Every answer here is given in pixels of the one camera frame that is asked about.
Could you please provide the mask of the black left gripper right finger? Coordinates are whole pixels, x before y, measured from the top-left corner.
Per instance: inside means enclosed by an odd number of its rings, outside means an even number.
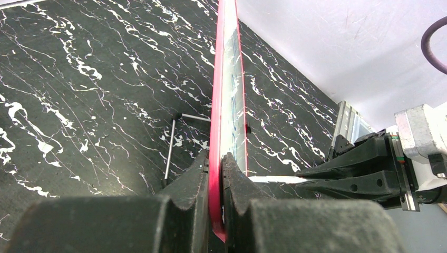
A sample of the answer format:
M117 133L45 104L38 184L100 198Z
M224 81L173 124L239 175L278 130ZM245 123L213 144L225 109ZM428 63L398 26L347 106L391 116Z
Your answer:
M405 252L385 210L367 200L274 199L221 162L226 252Z

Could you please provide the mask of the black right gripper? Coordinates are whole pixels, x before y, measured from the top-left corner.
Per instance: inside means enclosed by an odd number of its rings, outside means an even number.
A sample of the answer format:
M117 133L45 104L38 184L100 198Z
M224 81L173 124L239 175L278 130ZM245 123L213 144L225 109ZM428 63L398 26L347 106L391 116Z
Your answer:
M386 210L420 211L412 162L396 133L370 138L319 166L296 172L296 176L315 179L298 184L299 188L332 198L384 200Z

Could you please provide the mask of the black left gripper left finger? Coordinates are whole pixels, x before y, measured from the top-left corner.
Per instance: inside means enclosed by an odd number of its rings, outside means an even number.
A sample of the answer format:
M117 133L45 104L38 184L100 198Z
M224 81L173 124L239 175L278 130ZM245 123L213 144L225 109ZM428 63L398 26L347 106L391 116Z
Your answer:
M24 213L6 252L207 252L208 152L152 196L76 197Z

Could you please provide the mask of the white whiteboard marker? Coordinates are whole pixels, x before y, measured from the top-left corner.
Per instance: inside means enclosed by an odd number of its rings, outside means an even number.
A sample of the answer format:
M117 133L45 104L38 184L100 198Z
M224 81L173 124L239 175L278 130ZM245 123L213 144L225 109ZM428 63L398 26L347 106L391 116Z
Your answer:
M295 176L251 176L248 177L252 182L257 183L286 183L286 184L299 184L308 181L307 179Z

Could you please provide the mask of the pink framed whiteboard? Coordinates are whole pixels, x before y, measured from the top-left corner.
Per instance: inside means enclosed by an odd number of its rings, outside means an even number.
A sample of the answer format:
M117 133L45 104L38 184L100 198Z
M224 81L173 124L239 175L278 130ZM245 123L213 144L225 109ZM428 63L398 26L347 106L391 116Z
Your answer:
M236 1L218 2L209 149L209 217L214 234L226 241L222 159L230 152L246 175L248 154L244 68Z

